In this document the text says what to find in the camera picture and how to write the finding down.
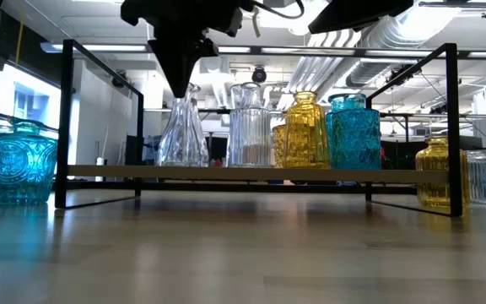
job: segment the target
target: teal glass jar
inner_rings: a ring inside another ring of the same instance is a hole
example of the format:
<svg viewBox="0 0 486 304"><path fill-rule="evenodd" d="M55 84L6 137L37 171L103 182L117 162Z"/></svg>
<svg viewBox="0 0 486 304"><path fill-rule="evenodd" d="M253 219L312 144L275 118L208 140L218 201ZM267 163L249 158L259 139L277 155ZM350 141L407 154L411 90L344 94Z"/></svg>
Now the teal glass jar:
<svg viewBox="0 0 486 304"><path fill-rule="evenodd" d="M380 170L380 113L365 109L363 94L329 97L331 111L326 115L331 168Z"/></svg>
<svg viewBox="0 0 486 304"><path fill-rule="evenodd" d="M42 123L14 118L0 133L0 204L46 203L57 161L57 141L40 135Z"/></svg>

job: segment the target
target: window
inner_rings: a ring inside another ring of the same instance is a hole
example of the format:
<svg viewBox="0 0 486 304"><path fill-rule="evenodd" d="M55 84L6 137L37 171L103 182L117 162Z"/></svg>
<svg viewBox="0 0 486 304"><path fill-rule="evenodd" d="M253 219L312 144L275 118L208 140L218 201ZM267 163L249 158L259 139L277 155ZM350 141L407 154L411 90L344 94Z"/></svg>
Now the window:
<svg viewBox="0 0 486 304"><path fill-rule="evenodd" d="M0 113L59 127L61 91L7 64L0 72Z"/></svg>

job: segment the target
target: yellow glass jar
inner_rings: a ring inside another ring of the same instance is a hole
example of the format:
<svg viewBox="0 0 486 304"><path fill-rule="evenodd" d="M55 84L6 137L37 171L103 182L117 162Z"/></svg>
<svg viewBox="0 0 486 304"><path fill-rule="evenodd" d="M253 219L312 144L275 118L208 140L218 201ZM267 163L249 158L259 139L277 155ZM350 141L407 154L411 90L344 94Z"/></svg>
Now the yellow glass jar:
<svg viewBox="0 0 486 304"><path fill-rule="evenodd" d="M273 147L275 150L275 168L282 168L284 162L284 140L286 139L286 125L273 128Z"/></svg>
<svg viewBox="0 0 486 304"><path fill-rule="evenodd" d="M329 169L325 114L316 93L299 92L286 113L284 168Z"/></svg>
<svg viewBox="0 0 486 304"><path fill-rule="evenodd" d="M461 153L462 206L470 204L470 184L468 182L468 161L466 152ZM418 171L449 170L449 152L447 137L429 139L429 147L419 151L415 156L415 167ZM418 201L425 207L449 207L449 183L419 183Z"/></svg>

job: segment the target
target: table surface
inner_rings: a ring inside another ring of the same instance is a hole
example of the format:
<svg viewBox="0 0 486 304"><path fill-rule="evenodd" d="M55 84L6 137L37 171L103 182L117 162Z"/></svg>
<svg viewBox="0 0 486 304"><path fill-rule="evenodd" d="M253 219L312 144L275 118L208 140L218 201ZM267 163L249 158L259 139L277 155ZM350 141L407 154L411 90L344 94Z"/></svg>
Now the table surface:
<svg viewBox="0 0 486 304"><path fill-rule="evenodd" d="M369 302L485 303L486 210L450 219L359 194L192 192L0 207L0 303Z"/></svg>

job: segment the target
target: wooden shelf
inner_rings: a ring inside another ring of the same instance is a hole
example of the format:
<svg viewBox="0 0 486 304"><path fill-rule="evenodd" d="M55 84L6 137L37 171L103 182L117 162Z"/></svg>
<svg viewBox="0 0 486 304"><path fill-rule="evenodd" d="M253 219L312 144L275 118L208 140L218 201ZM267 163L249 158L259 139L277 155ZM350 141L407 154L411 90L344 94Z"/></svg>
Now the wooden shelf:
<svg viewBox="0 0 486 304"><path fill-rule="evenodd" d="M447 171L348 171L325 169L196 168L157 166L69 166L69 176L142 177L223 181L448 182Z"/></svg>

